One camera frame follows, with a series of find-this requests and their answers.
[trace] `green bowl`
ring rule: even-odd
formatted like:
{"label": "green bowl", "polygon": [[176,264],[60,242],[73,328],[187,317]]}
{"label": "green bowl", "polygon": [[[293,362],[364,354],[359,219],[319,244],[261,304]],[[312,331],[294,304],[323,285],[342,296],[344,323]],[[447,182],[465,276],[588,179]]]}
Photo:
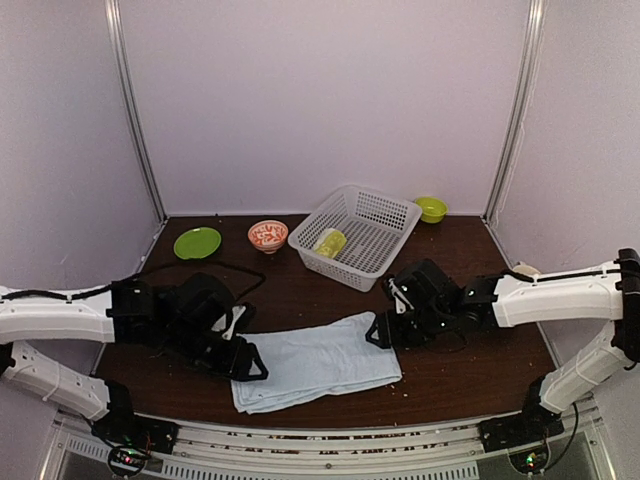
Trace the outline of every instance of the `green bowl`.
{"label": "green bowl", "polygon": [[416,198],[415,203],[422,208],[420,220],[425,223],[440,223],[449,211],[447,204],[436,197]]}
{"label": "green bowl", "polygon": [[182,260],[202,259],[215,252],[220,243],[222,235],[215,228],[194,228],[178,237],[173,252]]}

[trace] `yellow-green bowl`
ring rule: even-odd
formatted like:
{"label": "yellow-green bowl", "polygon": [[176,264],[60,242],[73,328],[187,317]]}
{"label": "yellow-green bowl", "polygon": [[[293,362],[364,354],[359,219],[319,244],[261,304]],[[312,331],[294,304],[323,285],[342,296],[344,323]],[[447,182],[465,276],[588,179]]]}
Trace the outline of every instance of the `yellow-green bowl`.
{"label": "yellow-green bowl", "polygon": [[416,198],[415,203],[422,208],[420,220],[425,223],[440,223],[449,211],[447,204],[436,197]]}

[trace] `green plate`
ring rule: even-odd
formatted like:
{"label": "green plate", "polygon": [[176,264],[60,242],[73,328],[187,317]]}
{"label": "green plate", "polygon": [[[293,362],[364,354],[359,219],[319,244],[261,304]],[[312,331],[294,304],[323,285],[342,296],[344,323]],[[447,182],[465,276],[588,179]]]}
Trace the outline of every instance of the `green plate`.
{"label": "green plate", "polygon": [[200,227],[184,232],[173,245],[173,252],[182,260],[205,258],[222,243],[222,235],[215,228]]}

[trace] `white plastic basket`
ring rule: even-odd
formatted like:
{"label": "white plastic basket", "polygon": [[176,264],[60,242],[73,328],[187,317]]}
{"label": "white plastic basket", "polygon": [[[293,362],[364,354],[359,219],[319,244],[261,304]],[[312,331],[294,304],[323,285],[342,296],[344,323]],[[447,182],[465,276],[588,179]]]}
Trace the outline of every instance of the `white plastic basket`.
{"label": "white plastic basket", "polygon": [[[289,235],[305,266],[368,292],[391,265],[422,209],[415,203],[356,186],[338,189]],[[326,228],[336,228],[347,244],[335,259],[312,249]]]}

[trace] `cloth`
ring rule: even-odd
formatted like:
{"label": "cloth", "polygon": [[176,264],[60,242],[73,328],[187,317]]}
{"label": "cloth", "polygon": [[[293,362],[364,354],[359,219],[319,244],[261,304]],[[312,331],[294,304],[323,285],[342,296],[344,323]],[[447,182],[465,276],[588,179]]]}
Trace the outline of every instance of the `cloth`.
{"label": "cloth", "polygon": [[239,412],[264,413],[310,402],[323,395],[344,395],[397,382],[402,371],[393,349],[367,343],[372,312],[324,327],[244,335],[255,343],[269,378],[231,382]]}

